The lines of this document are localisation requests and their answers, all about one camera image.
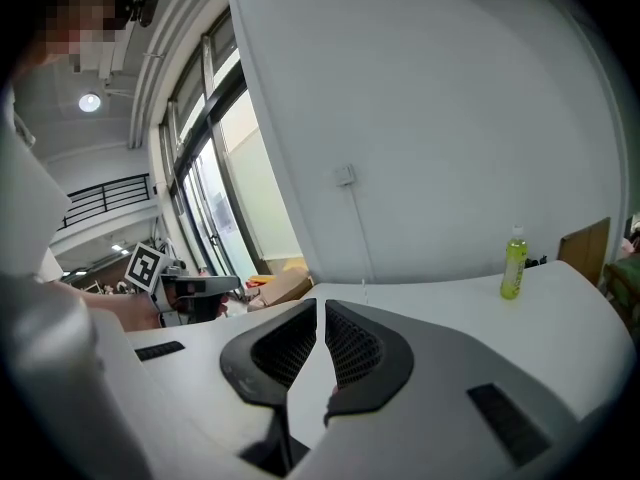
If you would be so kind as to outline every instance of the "window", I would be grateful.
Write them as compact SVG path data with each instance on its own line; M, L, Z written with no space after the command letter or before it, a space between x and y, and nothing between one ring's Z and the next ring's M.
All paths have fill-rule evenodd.
M185 67L167 105L161 145L170 164L165 171L173 171L172 193L184 194L180 222L198 249L196 262L244 284L257 273L279 272L270 265L284 268L302 254L239 63L227 10ZM215 99L207 107L208 98ZM194 130L205 108L208 126Z

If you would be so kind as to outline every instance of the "cardboard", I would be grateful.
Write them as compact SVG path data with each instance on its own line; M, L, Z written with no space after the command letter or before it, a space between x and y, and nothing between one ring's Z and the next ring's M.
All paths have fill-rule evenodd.
M309 272L303 268L285 270L273 281L260 286L259 295L249 303L249 311L298 300L312 288Z
M594 286L598 286L602 273L610 223L607 217L560 240L558 259L571 265Z

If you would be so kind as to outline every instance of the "black mesh grille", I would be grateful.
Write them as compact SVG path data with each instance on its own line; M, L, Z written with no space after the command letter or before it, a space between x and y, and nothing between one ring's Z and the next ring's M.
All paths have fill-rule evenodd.
M251 348L251 359L260 370L288 389L315 343L315 311L305 311L257 341Z
M339 389L369 375L384 353L384 345L380 340L329 307L326 343L333 359Z
M467 393L518 466L524 466L549 448L545 436L494 384L478 386Z

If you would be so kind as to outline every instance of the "green bottle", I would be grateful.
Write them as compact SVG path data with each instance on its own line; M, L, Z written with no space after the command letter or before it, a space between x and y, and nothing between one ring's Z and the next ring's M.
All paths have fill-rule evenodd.
M507 244L507 266L500 285L500 295L505 299L515 299L520 293L524 262L527 259L527 243L522 238L522 226L513 226L513 237Z

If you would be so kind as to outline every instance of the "black railing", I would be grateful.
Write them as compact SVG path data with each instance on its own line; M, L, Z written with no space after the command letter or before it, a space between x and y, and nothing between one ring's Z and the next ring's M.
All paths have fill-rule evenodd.
M149 200L148 178L149 174L138 174L68 194L71 208L58 231L116 208Z

